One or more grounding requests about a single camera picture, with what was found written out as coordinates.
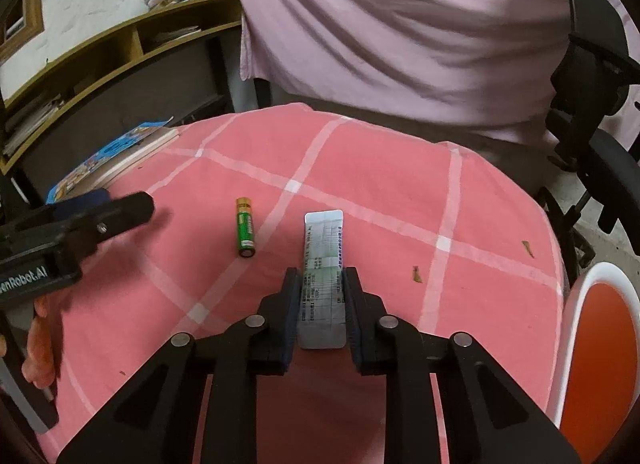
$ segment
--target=concrete floor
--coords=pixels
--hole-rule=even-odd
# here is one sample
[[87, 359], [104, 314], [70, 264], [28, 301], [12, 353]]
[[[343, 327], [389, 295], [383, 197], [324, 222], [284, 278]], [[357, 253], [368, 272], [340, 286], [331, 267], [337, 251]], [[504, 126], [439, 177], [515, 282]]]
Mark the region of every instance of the concrete floor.
[[[551, 190], [563, 210], [567, 210], [569, 206], [577, 203], [584, 193], [584, 186], [575, 174], [562, 172], [548, 161], [547, 152], [542, 152], [536, 148], [482, 137], [456, 128], [437, 126], [312, 98], [293, 96], [274, 84], [271, 86], [271, 92], [274, 105], [304, 102], [315, 110], [334, 112], [369, 123], [379, 124], [431, 142], [449, 140], [466, 146], [478, 152], [478, 154], [507, 174], [529, 194], [534, 194], [540, 187], [546, 186]], [[589, 201], [582, 212], [580, 221], [576, 225], [578, 231], [584, 235], [596, 251], [596, 258], [593, 264], [602, 261], [615, 264], [625, 272], [636, 290], [640, 290], [640, 258], [635, 256], [620, 222], [616, 224], [610, 235], [600, 231], [597, 222], [601, 210], [602, 206], [599, 203], [594, 200]]]

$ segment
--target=battery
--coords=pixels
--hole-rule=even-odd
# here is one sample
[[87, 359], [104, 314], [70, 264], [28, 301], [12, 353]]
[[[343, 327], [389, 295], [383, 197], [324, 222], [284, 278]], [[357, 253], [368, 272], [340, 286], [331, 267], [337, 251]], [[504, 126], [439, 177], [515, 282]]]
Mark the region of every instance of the battery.
[[250, 258], [255, 254], [254, 218], [251, 215], [251, 199], [236, 199], [236, 215], [238, 217], [238, 254]]

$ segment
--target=plaid tablecloth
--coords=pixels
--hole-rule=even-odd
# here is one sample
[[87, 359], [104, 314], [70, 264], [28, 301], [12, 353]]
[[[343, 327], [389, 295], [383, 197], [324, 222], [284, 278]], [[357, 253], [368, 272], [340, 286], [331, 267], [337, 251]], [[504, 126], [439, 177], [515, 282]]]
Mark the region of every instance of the plaid tablecloth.
[[[300, 266], [307, 212], [344, 212], [344, 263], [390, 314], [424, 332], [472, 333], [545, 408], [561, 320], [558, 245], [542, 210], [479, 155], [302, 104], [185, 126], [119, 179], [152, 221], [100, 247], [58, 297], [60, 449], [169, 336], [222, 332]], [[239, 258], [235, 200], [254, 205], [257, 253]], [[423, 283], [413, 279], [418, 266]], [[382, 378], [347, 349], [296, 349], [258, 380], [258, 460], [382, 462]]]

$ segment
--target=book with colorful cover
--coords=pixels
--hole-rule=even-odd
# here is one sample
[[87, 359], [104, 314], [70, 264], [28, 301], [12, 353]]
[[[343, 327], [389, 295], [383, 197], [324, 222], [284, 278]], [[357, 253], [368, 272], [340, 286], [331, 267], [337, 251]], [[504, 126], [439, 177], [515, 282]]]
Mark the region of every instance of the book with colorful cover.
[[71, 190], [87, 175], [100, 168], [101, 165], [118, 155], [120, 152], [124, 152], [127, 148], [137, 144], [168, 122], [169, 120], [154, 123], [141, 123], [135, 128], [129, 130], [126, 134], [112, 140], [109, 144], [89, 157], [86, 161], [80, 164], [80, 166], [75, 168], [75, 170], [51, 188], [47, 195], [47, 204], [53, 204], [64, 200], [69, 192], [71, 192]]

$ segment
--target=metal screw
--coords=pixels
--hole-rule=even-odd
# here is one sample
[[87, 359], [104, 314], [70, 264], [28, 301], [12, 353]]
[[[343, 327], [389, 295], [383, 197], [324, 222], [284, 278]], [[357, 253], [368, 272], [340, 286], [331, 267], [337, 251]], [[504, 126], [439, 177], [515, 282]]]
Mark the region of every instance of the metal screw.
[[469, 345], [471, 345], [471, 343], [473, 343], [474, 339], [466, 332], [456, 332], [453, 335], [453, 341], [456, 345], [459, 345], [461, 347], [468, 347]]
[[191, 341], [191, 336], [189, 336], [186, 332], [178, 332], [171, 338], [171, 345], [174, 347], [183, 347], [189, 344]]
[[246, 325], [252, 328], [263, 326], [264, 321], [264, 316], [260, 316], [259, 314], [253, 314], [251, 316], [248, 316], [247, 319], [244, 320]]
[[380, 326], [385, 329], [395, 329], [398, 326], [398, 318], [395, 316], [383, 316], [378, 320]]

